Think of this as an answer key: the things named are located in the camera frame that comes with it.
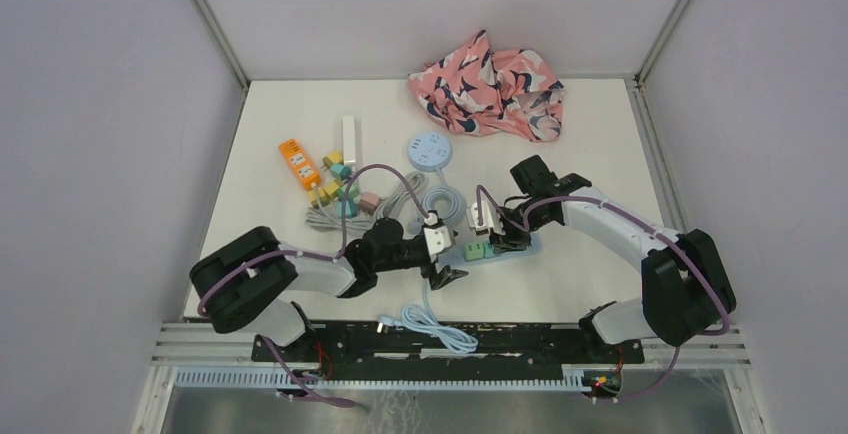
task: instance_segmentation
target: blue round power strip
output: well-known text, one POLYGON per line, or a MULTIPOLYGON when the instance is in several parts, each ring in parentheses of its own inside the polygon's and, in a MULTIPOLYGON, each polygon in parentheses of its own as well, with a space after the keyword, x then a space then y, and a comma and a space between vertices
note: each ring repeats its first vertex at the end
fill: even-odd
POLYGON ((419 171, 435 172, 448 165, 453 149, 447 137, 425 132, 409 141, 409 162, 419 171))

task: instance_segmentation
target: gray floor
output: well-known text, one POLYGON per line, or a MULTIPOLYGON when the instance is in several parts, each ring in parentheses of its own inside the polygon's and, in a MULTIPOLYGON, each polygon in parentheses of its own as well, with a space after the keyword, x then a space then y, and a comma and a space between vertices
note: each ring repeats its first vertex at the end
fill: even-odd
MULTIPOLYGON (((627 372, 625 392, 656 379, 627 372)), ((164 433, 739 433, 720 371, 677 372, 653 394, 592 406, 541 392, 338 391, 362 407, 290 403, 269 390, 176 388, 164 433)))

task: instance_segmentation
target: round power strip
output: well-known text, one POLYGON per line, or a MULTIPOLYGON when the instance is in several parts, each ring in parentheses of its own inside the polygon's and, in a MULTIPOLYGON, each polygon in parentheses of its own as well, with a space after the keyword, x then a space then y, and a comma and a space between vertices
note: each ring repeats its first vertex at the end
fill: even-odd
MULTIPOLYGON (((445 182, 441 170, 448 165, 453 154, 447 137, 433 131, 419 134, 409 141, 408 154, 409 162, 416 169, 424 172, 438 172, 442 182, 445 182)), ((465 199, 459 191, 448 185, 428 189, 421 198, 421 203, 424 209, 437 211, 439 217, 449 225, 457 225, 465 218, 465 199), (436 203, 439 201, 446 204, 442 209, 436 209, 436 203)), ((420 226, 412 230, 417 232, 420 226)))
POLYGON ((438 132, 425 132, 409 141, 409 162, 419 171, 435 172, 444 168, 452 153, 450 141, 438 132))

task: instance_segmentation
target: green connector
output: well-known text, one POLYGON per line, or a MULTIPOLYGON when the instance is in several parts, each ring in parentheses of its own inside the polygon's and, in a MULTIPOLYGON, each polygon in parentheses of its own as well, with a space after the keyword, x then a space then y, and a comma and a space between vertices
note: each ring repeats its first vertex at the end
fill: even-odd
MULTIPOLYGON (((344 197, 344 190, 347 189, 347 185, 344 185, 339 189, 339 199, 344 197)), ((350 185, 350 192, 347 194, 348 199, 355 200, 359 197, 359 189, 357 189, 356 184, 350 185)))
POLYGON ((486 257, 486 248, 482 242, 466 244, 465 249, 462 250, 462 257, 468 262, 478 261, 486 257))

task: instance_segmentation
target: orange power strip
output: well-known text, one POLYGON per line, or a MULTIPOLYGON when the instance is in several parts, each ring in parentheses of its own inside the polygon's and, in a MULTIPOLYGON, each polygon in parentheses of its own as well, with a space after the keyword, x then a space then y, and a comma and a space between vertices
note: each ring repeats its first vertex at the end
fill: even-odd
POLYGON ((321 185, 321 174, 318 172, 318 168, 315 167, 315 164, 306 155, 306 151, 301 149, 300 144, 296 140, 289 139, 280 144, 280 154, 283 155, 283 159, 286 160, 289 169, 292 170, 292 173, 294 173, 294 176, 304 189, 311 191, 312 184, 316 186, 321 185))

